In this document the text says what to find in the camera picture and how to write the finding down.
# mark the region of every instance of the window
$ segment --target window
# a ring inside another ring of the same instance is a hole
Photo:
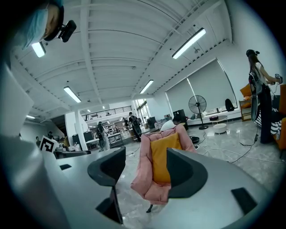
[[[146,123],[147,119],[150,118],[150,111],[146,99],[135,100],[135,104],[139,118],[141,118],[143,123]]]
[[[189,100],[194,95],[200,95],[206,100],[204,115],[226,111],[226,99],[230,99],[234,108],[237,108],[232,86],[217,59],[183,79],[166,94],[172,111],[183,109],[188,117],[193,115]]]

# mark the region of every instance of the black pants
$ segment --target black pants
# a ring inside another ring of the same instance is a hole
[[[271,136],[271,113],[272,113],[272,99],[270,89],[268,86],[262,86],[262,92],[258,95],[260,101],[261,112],[261,137],[260,142],[265,144],[273,141]]]
[[[137,134],[137,132],[136,132],[135,127],[134,127],[134,126],[132,126],[132,130],[133,130],[133,132],[134,132],[134,134],[135,134],[135,136],[136,136],[136,138],[137,138],[138,142],[141,142],[141,138],[140,138],[139,134]]]

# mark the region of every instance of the staircase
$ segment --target staircase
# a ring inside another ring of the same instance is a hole
[[[67,136],[66,122],[65,122],[64,115],[58,116],[58,117],[53,118],[51,120],[61,130],[61,132],[63,132],[64,135]]]

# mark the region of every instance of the wooden cabinet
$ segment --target wooden cabinet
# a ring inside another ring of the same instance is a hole
[[[251,120],[251,100],[241,100],[239,102],[242,121],[244,122]]]

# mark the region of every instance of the fluorescent ceiling light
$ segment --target fluorescent ceiling light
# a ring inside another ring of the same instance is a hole
[[[81,102],[81,100],[76,96],[76,94],[74,94],[74,92],[70,89],[70,87],[64,87],[63,88],[65,90],[66,93],[68,93],[68,95],[70,97],[72,97],[76,102]]]
[[[29,119],[35,119],[35,117],[30,116],[30,115],[26,115],[26,117],[29,118]]]
[[[145,87],[140,91],[140,94],[143,94],[153,82],[154,82],[153,80],[149,80],[149,82],[145,85]]]
[[[46,50],[42,44],[42,42],[32,44],[32,47],[37,54],[38,57],[42,57],[46,54]]]
[[[187,40],[178,50],[172,55],[174,59],[177,59],[180,55],[184,53],[188,48],[190,48],[199,38],[206,34],[206,30],[201,28],[197,31],[189,40]]]

